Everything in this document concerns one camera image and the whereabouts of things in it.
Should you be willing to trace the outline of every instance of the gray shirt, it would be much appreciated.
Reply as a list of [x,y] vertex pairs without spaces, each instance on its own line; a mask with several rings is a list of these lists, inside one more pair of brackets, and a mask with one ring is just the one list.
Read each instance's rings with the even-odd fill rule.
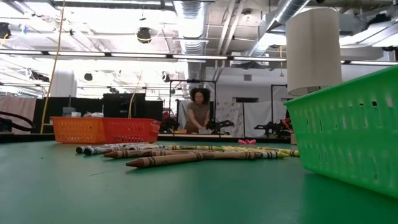
[[[209,105],[197,105],[195,102],[191,102],[188,105],[188,110],[192,110],[195,115],[196,121],[202,126],[205,125],[207,111],[210,110]],[[187,116],[187,124],[192,124],[191,119]]]

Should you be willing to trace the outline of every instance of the woman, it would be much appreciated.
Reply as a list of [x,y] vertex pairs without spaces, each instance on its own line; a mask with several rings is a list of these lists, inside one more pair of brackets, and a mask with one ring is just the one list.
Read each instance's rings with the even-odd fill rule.
[[187,122],[185,129],[187,134],[199,133],[206,129],[210,120],[210,90],[205,88],[194,88],[190,92],[192,102],[188,105]]

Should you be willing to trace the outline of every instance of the table surface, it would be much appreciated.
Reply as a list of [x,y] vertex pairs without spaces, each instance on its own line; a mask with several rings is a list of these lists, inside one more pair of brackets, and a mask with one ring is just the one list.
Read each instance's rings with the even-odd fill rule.
[[398,223],[398,200],[305,171],[295,157],[140,170],[75,147],[0,144],[0,223]]

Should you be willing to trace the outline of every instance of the ceiling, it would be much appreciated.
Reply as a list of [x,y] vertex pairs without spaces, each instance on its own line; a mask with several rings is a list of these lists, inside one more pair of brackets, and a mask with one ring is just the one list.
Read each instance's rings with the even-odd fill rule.
[[[206,22],[206,48],[205,54],[215,54],[220,41],[225,20],[225,12],[231,1],[217,0],[208,7]],[[247,0],[244,2],[246,12],[249,15],[233,15],[232,21],[239,16],[239,20],[233,32],[227,54],[232,52],[244,52],[249,50],[257,39],[257,27],[262,16],[277,8],[278,0]],[[30,0],[13,1],[0,0],[0,22],[10,23],[12,37],[6,40],[3,49],[27,49],[27,50],[57,50],[58,27],[60,25],[61,2]],[[338,1],[329,0],[324,4],[312,1],[307,9],[313,7],[332,7],[344,10],[346,14],[354,11],[366,12],[389,6],[391,1],[363,0],[363,1]],[[100,8],[100,7],[66,7],[64,15],[60,50],[63,51],[90,51],[90,52],[144,52],[144,53],[170,53],[180,54],[181,45],[178,37],[178,19],[172,11],[156,11],[147,9],[128,8]],[[137,31],[140,27],[149,27],[152,40],[149,44],[140,43]],[[279,49],[269,49],[267,54],[280,56]],[[78,86],[135,86],[139,80],[139,86],[158,88],[152,90],[149,95],[153,99],[164,98],[169,94],[168,83],[164,83],[164,72],[175,79],[184,79],[185,62],[131,62],[131,61],[106,61],[93,59],[74,60],[70,66],[78,77]],[[46,76],[51,76],[53,59],[51,58],[27,58],[27,57],[0,57],[0,82],[3,83],[42,83],[29,78],[27,68]],[[93,81],[86,81],[85,73],[93,74]],[[207,69],[207,77],[213,75],[211,69]],[[259,78],[256,83],[243,83],[240,76],[251,73]],[[249,70],[240,68],[228,68],[223,71],[219,79],[220,85],[268,85],[270,83],[285,83],[285,77],[280,77],[280,69]],[[9,91],[14,94],[43,95],[47,87],[15,87],[1,86],[0,91]],[[133,91],[134,88],[122,88],[123,91]],[[100,97],[103,93],[109,93],[109,88],[79,88],[78,95],[82,97]],[[177,91],[175,98],[182,98],[186,91]]]

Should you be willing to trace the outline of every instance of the red plastic basket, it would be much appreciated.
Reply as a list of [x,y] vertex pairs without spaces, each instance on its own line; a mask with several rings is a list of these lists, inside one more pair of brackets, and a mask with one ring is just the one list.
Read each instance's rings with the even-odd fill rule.
[[156,142],[160,122],[140,118],[103,118],[107,143]]
[[62,143],[105,143],[101,118],[51,117],[55,140]]

